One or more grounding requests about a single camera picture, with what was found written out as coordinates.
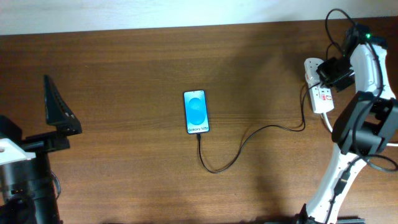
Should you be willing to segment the blue Galaxy smartphone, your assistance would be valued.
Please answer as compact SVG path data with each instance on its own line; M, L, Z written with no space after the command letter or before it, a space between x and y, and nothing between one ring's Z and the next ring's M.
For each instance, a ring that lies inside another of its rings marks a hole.
M206 96L204 90L183 93L186 127L188 134L201 134L210 131Z

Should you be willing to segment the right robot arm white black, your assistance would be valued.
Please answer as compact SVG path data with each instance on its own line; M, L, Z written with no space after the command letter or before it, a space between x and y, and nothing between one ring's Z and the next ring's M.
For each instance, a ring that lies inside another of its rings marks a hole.
M355 85L356 94L335 121L333 152L321 184L312 199L294 217L294 223L339 223L338 212L355 178L365 166L378 169L371 159L397 131L397 99L386 72L387 43L358 23L348 29L342 57L304 62L312 102L326 103L331 87Z

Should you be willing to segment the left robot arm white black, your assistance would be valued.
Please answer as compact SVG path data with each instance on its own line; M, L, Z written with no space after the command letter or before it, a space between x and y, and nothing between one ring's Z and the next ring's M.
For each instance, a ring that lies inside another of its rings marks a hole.
M83 132L52 78L44 76L46 123L55 130L24 138L22 129L1 116L1 223L61 223L60 181L49 153L70 148L69 136Z

